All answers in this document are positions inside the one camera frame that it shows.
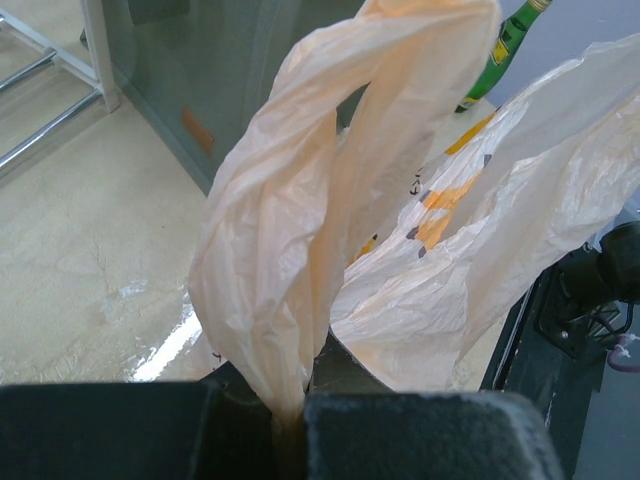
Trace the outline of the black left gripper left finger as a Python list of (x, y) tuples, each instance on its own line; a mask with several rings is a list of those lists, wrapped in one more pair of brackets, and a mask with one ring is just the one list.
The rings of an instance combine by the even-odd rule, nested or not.
[(271, 414), (224, 364), (198, 381), (1, 389), (4, 479), (272, 479)]

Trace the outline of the banana print plastic bag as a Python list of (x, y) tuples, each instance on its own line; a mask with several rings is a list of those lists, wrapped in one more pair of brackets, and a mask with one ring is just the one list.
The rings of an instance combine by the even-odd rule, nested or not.
[(639, 184), (639, 38), (591, 45), (454, 154), (494, 1), (367, 1), (300, 40), (214, 178), (189, 294), (281, 420), (329, 332), (395, 390), (444, 387), (536, 277)]

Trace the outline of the green fabric grocery bag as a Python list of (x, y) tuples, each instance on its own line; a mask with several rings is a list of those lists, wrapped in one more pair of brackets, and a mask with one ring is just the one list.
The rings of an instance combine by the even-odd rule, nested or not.
[(203, 191), (269, 97), (291, 48), (359, 1), (85, 1), (85, 39)]

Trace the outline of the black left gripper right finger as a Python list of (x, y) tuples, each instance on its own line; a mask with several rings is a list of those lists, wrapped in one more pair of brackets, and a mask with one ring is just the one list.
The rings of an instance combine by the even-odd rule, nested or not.
[(334, 337), (305, 399), (309, 479), (561, 479), (541, 415), (504, 392), (395, 393)]

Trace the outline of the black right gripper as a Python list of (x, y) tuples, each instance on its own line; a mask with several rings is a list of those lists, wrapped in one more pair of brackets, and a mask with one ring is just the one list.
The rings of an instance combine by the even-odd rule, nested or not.
[(543, 271), (511, 308), (480, 387), (520, 394), (541, 412), (566, 478), (591, 396), (631, 341), (639, 309), (639, 225), (615, 226)]

